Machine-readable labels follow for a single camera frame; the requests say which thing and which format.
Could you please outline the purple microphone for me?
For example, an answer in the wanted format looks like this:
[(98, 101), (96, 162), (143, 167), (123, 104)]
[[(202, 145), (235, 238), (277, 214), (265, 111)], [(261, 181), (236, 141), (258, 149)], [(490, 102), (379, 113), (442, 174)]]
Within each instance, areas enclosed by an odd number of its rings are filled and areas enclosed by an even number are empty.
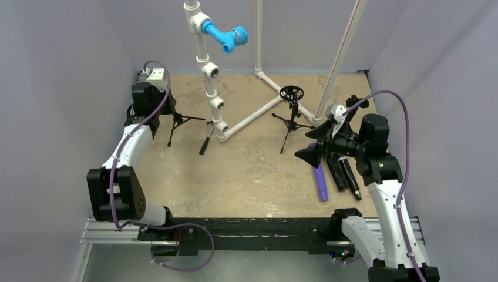
[(328, 201), (327, 184), (325, 181), (324, 171), (321, 164), (318, 166), (318, 168), (314, 168), (314, 177), (320, 201), (327, 202)]

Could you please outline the small black tripod stand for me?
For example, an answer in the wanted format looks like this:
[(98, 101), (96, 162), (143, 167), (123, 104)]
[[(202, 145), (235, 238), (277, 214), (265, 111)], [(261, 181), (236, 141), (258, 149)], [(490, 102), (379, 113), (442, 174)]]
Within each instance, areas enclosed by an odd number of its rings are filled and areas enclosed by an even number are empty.
[(180, 127), (182, 124), (184, 124), (190, 120), (200, 120), (200, 121), (206, 120), (205, 118), (202, 118), (202, 117), (185, 116), (185, 115), (182, 115), (178, 112), (173, 112), (172, 115), (173, 115), (173, 124), (172, 124), (171, 131), (170, 131), (170, 137), (169, 137), (169, 140), (167, 142), (168, 147), (171, 146), (174, 131), (178, 127)]

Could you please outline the black speckled condenser microphone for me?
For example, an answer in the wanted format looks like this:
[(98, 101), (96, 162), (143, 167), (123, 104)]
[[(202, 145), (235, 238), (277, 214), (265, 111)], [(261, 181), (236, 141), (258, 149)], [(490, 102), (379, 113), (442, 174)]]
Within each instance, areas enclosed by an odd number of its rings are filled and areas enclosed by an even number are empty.
[(326, 164), (329, 168), (329, 171), (331, 172), (331, 176), (337, 187), (337, 190), (339, 192), (348, 190), (349, 189), (348, 182), (341, 170), (337, 155), (336, 154), (330, 155), (330, 157), (326, 161)]

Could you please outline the small dark grey microphone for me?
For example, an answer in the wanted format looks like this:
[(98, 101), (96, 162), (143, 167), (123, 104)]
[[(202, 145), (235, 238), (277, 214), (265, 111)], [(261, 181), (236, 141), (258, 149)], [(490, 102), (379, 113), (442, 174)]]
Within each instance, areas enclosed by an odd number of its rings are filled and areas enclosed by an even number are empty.
[(362, 200), (361, 191), (349, 164), (348, 158), (346, 156), (341, 156), (338, 158), (338, 163), (344, 175), (348, 188), (357, 200)]

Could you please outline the black round-base microphone stand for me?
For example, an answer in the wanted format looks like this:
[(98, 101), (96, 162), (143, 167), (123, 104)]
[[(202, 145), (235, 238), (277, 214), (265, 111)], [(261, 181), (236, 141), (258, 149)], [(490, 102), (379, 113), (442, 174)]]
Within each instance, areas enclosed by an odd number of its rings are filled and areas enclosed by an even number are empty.
[(357, 103), (359, 103), (362, 99), (357, 97), (357, 95), (352, 95), (350, 98), (346, 100), (346, 106), (347, 106), (347, 111), (345, 115), (345, 121), (350, 122), (355, 114), (358, 111), (358, 108), (368, 108), (369, 107), (369, 100), (365, 100), (361, 102), (358, 106), (355, 106)]

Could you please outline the black tripod stand with shockmount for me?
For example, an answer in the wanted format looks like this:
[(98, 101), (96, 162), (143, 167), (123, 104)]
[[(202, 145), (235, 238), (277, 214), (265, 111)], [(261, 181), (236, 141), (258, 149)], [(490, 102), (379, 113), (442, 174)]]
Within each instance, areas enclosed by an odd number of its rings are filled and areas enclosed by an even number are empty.
[(279, 120), (283, 121), (286, 128), (287, 128), (287, 133), (285, 135), (284, 142), (283, 142), (282, 147), (280, 149), (280, 153), (282, 154), (284, 151), (288, 136), (291, 132), (294, 132), (300, 128), (315, 129), (315, 126), (303, 125), (303, 124), (299, 124), (295, 121), (296, 118), (300, 118), (302, 115), (302, 113), (298, 110), (299, 105), (300, 105), (298, 103), (298, 101), (304, 97), (304, 90), (302, 88), (300, 88), (299, 86), (294, 86), (294, 85), (284, 86), (283, 88), (281, 88), (279, 90), (279, 97), (282, 100), (288, 102), (288, 108), (289, 108), (289, 110), (291, 110), (290, 119), (284, 119), (283, 117), (278, 116), (275, 113), (271, 114), (272, 117), (278, 118)]

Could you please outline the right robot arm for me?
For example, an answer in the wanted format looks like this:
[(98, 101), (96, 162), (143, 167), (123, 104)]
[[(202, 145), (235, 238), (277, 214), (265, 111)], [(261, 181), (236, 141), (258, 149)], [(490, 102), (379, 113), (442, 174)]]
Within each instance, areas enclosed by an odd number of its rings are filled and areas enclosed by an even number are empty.
[(356, 160), (356, 169), (373, 200), (382, 239), (368, 229), (357, 209), (334, 211), (329, 230), (337, 239), (348, 238), (368, 266), (369, 281), (439, 281), (439, 270), (430, 266), (420, 249), (408, 211), (404, 204), (403, 187), (408, 178), (401, 171), (398, 159), (388, 152), (389, 125), (387, 118), (367, 114), (362, 118), (359, 133), (347, 124), (334, 132), (333, 119), (308, 135), (317, 139), (295, 156), (318, 168), (322, 159), (333, 155)]

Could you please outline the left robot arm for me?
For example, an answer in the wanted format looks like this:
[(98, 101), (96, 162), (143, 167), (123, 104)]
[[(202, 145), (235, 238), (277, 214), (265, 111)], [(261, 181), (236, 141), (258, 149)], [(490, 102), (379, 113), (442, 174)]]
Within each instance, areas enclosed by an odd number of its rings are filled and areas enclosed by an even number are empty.
[(93, 216), (116, 223), (118, 228), (135, 222), (152, 226), (160, 240), (173, 237), (175, 224), (167, 207), (149, 202), (135, 168), (159, 128), (159, 116), (170, 98), (170, 88), (161, 90), (149, 82), (132, 86), (134, 114), (127, 117), (123, 135), (111, 157), (86, 175)]

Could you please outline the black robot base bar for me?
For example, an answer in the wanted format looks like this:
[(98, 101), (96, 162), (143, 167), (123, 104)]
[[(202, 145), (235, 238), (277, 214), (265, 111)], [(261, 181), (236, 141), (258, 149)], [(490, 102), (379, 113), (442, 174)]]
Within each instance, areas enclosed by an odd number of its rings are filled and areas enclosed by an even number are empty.
[(180, 256), (200, 250), (306, 251), (310, 255), (351, 256), (351, 242), (341, 223), (362, 216), (356, 208), (336, 209), (330, 217), (301, 218), (167, 218), (168, 230), (139, 229), (138, 241), (171, 243)]

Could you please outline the blue plastic faucet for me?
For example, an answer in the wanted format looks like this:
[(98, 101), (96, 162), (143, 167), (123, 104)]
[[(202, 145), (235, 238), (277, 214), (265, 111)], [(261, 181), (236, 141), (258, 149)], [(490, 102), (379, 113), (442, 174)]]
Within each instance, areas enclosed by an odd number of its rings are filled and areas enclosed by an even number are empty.
[(201, 26), (201, 31), (213, 37), (221, 45), (225, 54), (232, 53), (236, 46), (245, 45), (248, 42), (248, 32), (243, 26), (222, 32), (215, 27), (212, 21), (205, 21)]

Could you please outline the white PVC pipe frame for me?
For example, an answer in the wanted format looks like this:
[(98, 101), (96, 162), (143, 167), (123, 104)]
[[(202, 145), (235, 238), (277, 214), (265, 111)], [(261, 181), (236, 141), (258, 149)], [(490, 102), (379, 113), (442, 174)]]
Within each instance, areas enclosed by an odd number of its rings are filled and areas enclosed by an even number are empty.
[[(354, 4), (348, 24), (345, 28), (344, 35), (341, 39), (341, 44), (338, 48), (337, 54), (335, 55), (331, 73), (329, 75), (324, 94), (317, 111), (313, 113), (306, 109), (304, 106), (299, 105), (298, 110), (308, 119), (309, 122), (311, 122), (312, 125), (317, 125), (321, 121), (325, 102), (327, 102), (327, 100), (331, 96), (332, 87), (335, 83), (337, 75), (339, 74), (339, 71), (341, 70), (345, 55), (349, 49), (349, 45), (355, 34), (356, 27), (359, 24), (364, 9), (366, 8), (366, 4), (367, 1), (356, 1)], [(217, 133), (217, 140), (220, 143), (223, 143), (234, 134), (239, 132), (242, 128), (246, 127), (251, 122), (256, 120), (262, 114), (269, 111), (272, 107), (279, 104), (280, 102), (283, 102), (283, 100), (279, 97), (279, 90), (282, 87), (279, 86), (269, 76), (267, 76), (262, 68), (263, 1), (255, 2), (256, 44), (254, 74), (257, 78), (265, 82), (271, 89), (276, 91), (277, 95), (275, 98), (270, 100), (268, 103), (257, 109), (254, 113), (252, 113), (233, 127), (229, 127), (229, 125), (223, 120), (221, 116), (220, 111), (225, 106), (225, 101), (220, 97), (220, 95), (218, 95), (217, 91), (214, 88), (214, 79), (219, 75), (220, 70), (219, 67), (215, 63), (213, 63), (209, 57), (204, 41), (204, 36), (207, 34), (204, 34), (201, 31), (202, 24), (205, 21), (212, 21), (212, 19), (204, 12), (202, 12), (199, 1), (184, 1), (183, 8), (186, 14), (189, 30), (192, 33), (194, 39), (198, 69), (203, 76), (204, 84), (206, 87), (206, 97), (209, 102), (212, 115), (211, 121), (213, 121), (215, 125), (214, 129)]]

